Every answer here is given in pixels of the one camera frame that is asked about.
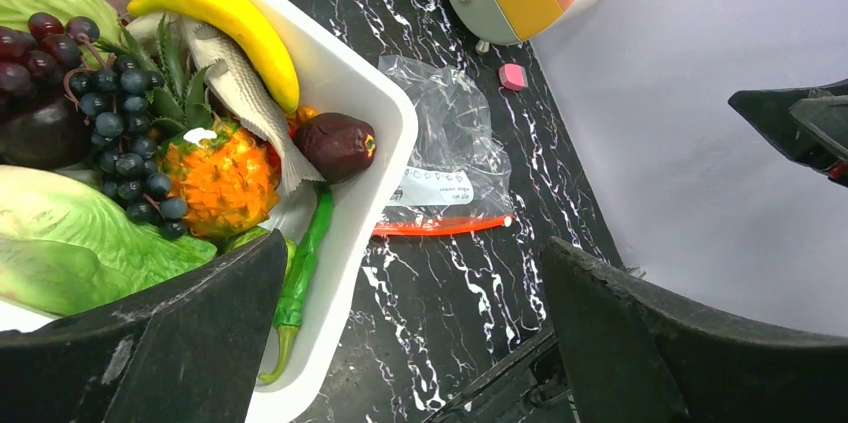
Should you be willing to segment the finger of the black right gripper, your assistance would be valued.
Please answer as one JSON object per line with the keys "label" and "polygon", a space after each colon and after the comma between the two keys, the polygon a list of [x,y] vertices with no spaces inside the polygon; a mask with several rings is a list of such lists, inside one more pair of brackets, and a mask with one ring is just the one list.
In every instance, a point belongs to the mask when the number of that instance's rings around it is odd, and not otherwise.
{"label": "finger of the black right gripper", "polygon": [[790,161],[847,185],[847,82],[740,90],[728,104]]}

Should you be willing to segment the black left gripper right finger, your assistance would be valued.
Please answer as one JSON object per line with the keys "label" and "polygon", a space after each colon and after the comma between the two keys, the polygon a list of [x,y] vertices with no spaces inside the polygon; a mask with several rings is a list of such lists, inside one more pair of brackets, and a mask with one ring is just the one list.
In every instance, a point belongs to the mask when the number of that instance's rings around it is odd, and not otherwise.
{"label": "black left gripper right finger", "polygon": [[843,422],[847,341],[743,318],[559,238],[544,293],[583,422]]}

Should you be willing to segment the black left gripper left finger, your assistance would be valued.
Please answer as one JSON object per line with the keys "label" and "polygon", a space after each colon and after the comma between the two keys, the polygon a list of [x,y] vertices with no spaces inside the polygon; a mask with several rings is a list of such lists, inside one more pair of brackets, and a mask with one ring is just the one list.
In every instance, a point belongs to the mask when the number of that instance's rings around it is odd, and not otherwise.
{"label": "black left gripper left finger", "polygon": [[271,232],[32,332],[1,335],[5,422],[242,422],[283,286]]}

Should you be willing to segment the orange toy pineapple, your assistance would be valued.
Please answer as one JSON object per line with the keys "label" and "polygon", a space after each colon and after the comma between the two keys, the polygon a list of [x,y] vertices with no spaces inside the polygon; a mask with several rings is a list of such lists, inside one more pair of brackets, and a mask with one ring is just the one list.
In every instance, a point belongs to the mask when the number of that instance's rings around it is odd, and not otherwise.
{"label": "orange toy pineapple", "polygon": [[129,30],[122,35],[121,45],[104,40],[96,46],[113,58],[119,107],[132,135],[115,167],[129,216],[149,212],[166,239],[187,233],[227,239],[265,221],[280,200],[280,166],[241,116],[211,103],[223,61],[202,62],[166,19],[154,26],[157,55]]}

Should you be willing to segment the clear zip top bag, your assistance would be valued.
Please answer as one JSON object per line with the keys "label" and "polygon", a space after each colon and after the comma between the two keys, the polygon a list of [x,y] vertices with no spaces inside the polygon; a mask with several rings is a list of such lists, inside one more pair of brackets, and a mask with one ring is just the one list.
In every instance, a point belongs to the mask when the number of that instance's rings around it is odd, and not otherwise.
{"label": "clear zip top bag", "polygon": [[447,236],[510,226],[512,165],[474,81],[453,66],[400,55],[380,57],[378,68],[412,101],[418,130],[375,234]]}

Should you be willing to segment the grey toy fish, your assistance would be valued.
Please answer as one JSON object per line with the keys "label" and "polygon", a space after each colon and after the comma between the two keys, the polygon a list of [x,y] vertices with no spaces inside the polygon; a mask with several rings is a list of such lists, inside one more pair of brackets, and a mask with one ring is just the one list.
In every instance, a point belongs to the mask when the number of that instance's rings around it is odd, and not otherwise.
{"label": "grey toy fish", "polygon": [[309,181],[325,179],[289,136],[287,118],[271,97],[258,72],[234,39],[209,23],[181,16],[177,21],[196,66],[206,82],[243,127],[264,140],[281,160],[278,192],[287,196]]}

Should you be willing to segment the dark blue toy grapes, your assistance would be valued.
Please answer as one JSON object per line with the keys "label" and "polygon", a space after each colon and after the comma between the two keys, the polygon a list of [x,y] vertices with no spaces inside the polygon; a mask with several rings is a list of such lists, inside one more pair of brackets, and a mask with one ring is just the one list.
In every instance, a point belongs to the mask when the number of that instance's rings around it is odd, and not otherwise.
{"label": "dark blue toy grapes", "polygon": [[148,98],[164,84],[160,72],[120,55],[109,67],[71,72],[65,89],[92,126],[93,166],[102,176],[101,192],[131,222],[152,224],[164,239],[176,240],[188,233],[187,204],[170,195],[171,179],[159,171]]}

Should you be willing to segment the yellow toy banana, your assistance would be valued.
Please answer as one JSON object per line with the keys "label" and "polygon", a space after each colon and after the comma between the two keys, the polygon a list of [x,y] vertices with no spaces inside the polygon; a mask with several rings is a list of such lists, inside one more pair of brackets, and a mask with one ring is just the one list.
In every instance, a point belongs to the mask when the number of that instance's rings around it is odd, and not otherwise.
{"label": "yellow toy banana", "polygon": [[251,0],[131,0],[127,10],[135,17],[170,11],[211,24],[238,43],[285,113],[299,108],[300,84],[288,48]]}

